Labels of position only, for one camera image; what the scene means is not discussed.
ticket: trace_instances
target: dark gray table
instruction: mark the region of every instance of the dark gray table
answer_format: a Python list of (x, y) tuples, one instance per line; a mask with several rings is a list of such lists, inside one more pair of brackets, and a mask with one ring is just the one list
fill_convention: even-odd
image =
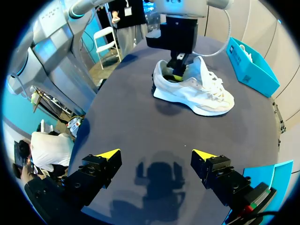
[[(221, 43), (199, 37), (196, 51)], [(152, 96), (151, 74), (170, 52), (142, 41), (114, 70), (79, 129), (69, 173), (88, 154), (121, 149), (123, 165), (109, 188), (83, 212), (113, 224), (217, 225), (229, 212), (205, 190), (190, 166), (192, 149), (224, 154), (240, 173), (277, 162), (275, 116), (269, 99), (239, 83), (225, 52), (205, 58), (235, 98), (226, 115), (203, 117), (181, 104)]]

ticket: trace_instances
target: blue box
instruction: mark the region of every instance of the blue box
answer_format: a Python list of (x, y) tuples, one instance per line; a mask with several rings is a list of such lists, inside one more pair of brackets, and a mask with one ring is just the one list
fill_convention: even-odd
[[(246, 52), (251, 54), (253, 63), (243, 52), (240, 45), (244, 45)], [(231, 37), (226, 53), (239, 82), (255, 89), (268, 98), (280, 86), (278, 79), (266, 60), (253, 48)]]

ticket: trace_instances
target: shoe sole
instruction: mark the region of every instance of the shoe sole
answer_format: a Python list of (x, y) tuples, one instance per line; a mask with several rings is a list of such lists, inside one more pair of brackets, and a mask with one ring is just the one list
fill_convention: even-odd
[(229, 110), (225, 111), (225, 112), (209, 112), (209, 111), (200, 109), (196, 105), (194, 105), (193, 103), (191, 103), (191, 102), (189, 102), (189, 101), (187, 101), (183, 98), (172, 95), (169, 92), (160, 90), (157, 87), (155, 88), (153, 96), (156, 97), (156, 98), (168, 101), (168, 102), (179, 102), (179, 103), (185, 104), (188, 107), (190, 107), (190, 109), (194, 113), (196, 113), (198, 115), (201, 115), (201, 116), (218, 116), (218, 115), (222, 115), (222, 114), (225, 114), (225, 113), (229, 112)]

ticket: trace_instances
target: black hair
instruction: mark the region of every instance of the black hair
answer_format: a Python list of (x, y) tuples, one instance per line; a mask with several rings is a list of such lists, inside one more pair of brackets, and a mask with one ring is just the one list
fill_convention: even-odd
[(57, 132), (55, 132), (55, 131), (51, 131), (50, 133), (48, 133), (48, 135), (58, 136), (59, 133), (57, 133)]
[(30, 155), (29, 145), (23, 140), (21, 140), (19, 142), (18, 150), (19, 150), (19, 154), (22, 158), (27, 158)]
[(19, 170), (19, 167), (14, 163), (13, 163), (13, 172), (14, 172), (14, 175), (16, 176), (16, 178), (21, 179), (21, 172)]

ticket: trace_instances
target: white sneaker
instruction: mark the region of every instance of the white sneaker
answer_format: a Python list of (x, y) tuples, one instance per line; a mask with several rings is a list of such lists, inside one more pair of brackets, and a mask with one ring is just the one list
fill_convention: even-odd
[(169, 102), (180, 102), (194, 113), (203, 116), (221, 115), (234, 106), (233, 96), (224, 89), (222, 80), (208, 71), (201, 56), (187, 66), (182, 82), (170, 82), (164, 76), (172, 76), (172, 69), (164, 60), (156, 64), (153, 81), (156, 86), (154, 97)]
[(251, 53), (248, 54), (248, 53), (246, 52), (246, 49), (245, 49), (244, 45), (240, 45), (240, 48), (244, 51), (244, 53), (245, 53), (246, 56), (250, 59), (250, 61), (253, 62), (253, 61), (252, 61), (252, 57), (251, 57)]

